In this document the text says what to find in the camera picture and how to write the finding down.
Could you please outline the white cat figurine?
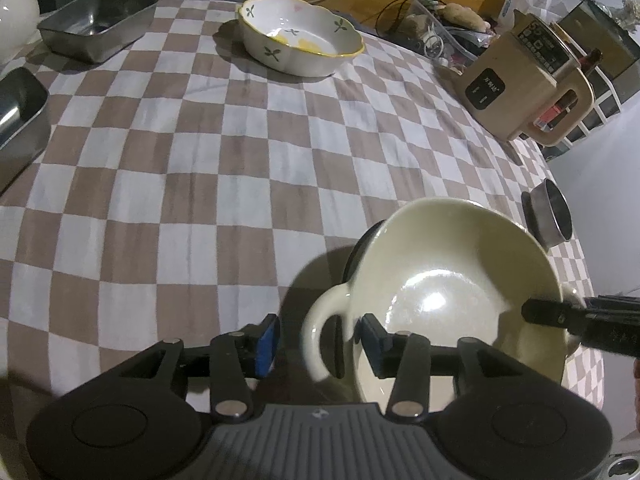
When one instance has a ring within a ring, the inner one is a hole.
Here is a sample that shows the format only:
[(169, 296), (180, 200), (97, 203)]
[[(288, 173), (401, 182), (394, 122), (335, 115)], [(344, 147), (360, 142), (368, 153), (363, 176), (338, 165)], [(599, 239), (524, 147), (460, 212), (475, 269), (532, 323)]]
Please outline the white cat figurine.
[(35, 35), (40, 17), (38, 0), (1, 0), (0, 58), (4, 64)]

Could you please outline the clear plastic storage bin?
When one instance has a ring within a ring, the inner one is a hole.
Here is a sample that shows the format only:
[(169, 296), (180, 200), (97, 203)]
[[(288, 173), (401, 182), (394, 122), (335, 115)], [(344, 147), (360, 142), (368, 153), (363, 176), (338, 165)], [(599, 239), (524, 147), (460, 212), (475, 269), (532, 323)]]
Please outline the clear plastic storage bin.
[(456, 74), (462, 74), (471, 66), (495, 39), (491, 28), (477, 32), (450, 24), (421, 0), (410, 0), (396, 29), (398, 44)]

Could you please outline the floral scalloped ceramic bowl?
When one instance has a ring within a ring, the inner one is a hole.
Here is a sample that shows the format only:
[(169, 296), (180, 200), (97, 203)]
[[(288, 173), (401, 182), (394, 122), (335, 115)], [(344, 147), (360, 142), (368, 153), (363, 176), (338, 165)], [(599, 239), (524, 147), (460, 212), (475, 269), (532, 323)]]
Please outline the floral scalloped ceramic bowl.
[(245, 0), (236, 19), (248, 54), (287, 75), (331, 76), (364, 50), (347, 18), (304, 0)]

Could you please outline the round steel bowl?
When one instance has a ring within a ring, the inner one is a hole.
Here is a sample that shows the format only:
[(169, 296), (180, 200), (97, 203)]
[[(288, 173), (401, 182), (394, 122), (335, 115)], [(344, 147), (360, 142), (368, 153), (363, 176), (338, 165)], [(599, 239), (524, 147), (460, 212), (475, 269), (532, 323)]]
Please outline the round steel bowl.
[(544, 179), (529, 192), (523, 192), (522, 204), (527, 229), (546, 252), (572, 239), (570, 207), (552, 180)]

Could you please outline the rectangular steel tray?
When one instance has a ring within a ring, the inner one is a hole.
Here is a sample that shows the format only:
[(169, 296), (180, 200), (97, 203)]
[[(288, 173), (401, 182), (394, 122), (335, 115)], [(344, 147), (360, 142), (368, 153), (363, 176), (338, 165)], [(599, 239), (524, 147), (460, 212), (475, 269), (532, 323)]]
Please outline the rectangular steel tray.
[(1, 79), (1, 193), (44, 151), (50, 139), (49, 92), (25, 67)]
[(73, 0), (38, 24), (54, 53), (101, 64), (149, 30), (158, 0)]

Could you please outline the beige electric kettle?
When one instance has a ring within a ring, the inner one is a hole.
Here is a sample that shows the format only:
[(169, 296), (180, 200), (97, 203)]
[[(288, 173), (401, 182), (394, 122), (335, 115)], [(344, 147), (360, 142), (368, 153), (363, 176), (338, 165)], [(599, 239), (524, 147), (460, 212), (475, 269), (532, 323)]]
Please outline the beige electric kettle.
[[(524, 133), (543, 146), (559, 144), (594, 105), (582, 64), (558, 35), (534, 14), (514, 12), (514, 26), (454, 80), (466, 110), (495, 138), (511, 141)], [(536, 120), (572, 92), (568, 113), (549, 131)]]

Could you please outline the checkered tablecloth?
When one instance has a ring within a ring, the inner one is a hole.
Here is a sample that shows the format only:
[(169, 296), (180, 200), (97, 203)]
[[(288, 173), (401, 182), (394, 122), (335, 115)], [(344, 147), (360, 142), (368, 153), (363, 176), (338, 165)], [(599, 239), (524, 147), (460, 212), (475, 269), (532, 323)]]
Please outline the checkered tablecloth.
[(279, 312), (270, 398), (310, 402), (300, 322), (371, 224), (425, 196), (521, 220), (550, 174), (536, 144), (497, 142), (425, 58), (363, 42), (299, 81), (246, 54), (232, 4), (164, 0), (98, 67), (14, 58), (48, 89), (51, 137), (1, 199), (3, 478), (35, 477), (26, 429), (52, 396), (166, 337)]

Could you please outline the cream bowl with handles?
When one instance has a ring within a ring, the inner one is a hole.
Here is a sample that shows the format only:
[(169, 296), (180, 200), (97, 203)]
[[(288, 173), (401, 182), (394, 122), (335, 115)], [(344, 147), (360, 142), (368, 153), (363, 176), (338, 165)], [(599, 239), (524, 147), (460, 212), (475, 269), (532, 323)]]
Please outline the cream bowl with handles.
[(372, 313), (391, 334), (443, 347), (475, 337), (562, 382), (578, 342), (566, 330), (527, 323), (521, 307), (530, 298), (582, 304), (508, 217), (468, 200), (415, 200), (381, 224), (354, 274), (314, 302), (300, 333), (303, 362), (319, 388), (387, 405), (393, 379), (374, 376), (356, 338), (358, 321)]

